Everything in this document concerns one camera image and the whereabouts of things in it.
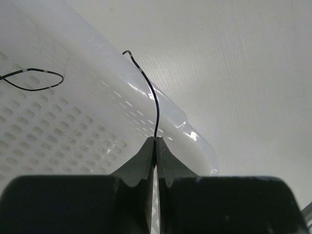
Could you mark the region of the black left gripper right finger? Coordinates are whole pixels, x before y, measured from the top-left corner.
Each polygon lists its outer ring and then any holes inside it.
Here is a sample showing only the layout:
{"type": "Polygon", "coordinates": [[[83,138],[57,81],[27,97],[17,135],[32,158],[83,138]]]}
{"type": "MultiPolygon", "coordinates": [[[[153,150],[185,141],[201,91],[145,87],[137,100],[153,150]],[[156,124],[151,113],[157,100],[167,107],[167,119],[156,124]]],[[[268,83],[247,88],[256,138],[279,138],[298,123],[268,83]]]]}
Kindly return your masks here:
{"type": "Polygon", "coordinates": [[[306,234],[288,185],[271,176],[199,176],[156,140],[162,234],[306,234]]]}

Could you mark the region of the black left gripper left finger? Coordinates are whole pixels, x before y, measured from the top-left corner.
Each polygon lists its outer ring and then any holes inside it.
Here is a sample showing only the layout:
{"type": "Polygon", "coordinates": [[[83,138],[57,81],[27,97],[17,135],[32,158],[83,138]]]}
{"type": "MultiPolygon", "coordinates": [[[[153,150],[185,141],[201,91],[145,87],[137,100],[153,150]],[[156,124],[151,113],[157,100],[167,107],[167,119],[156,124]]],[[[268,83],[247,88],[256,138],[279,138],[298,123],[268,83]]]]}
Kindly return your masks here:
{"type": "Polygon", "coordinates": [[[110,175],[23,175],[0,197],[3,234],[148,234],[155,139],[110,175]]]}

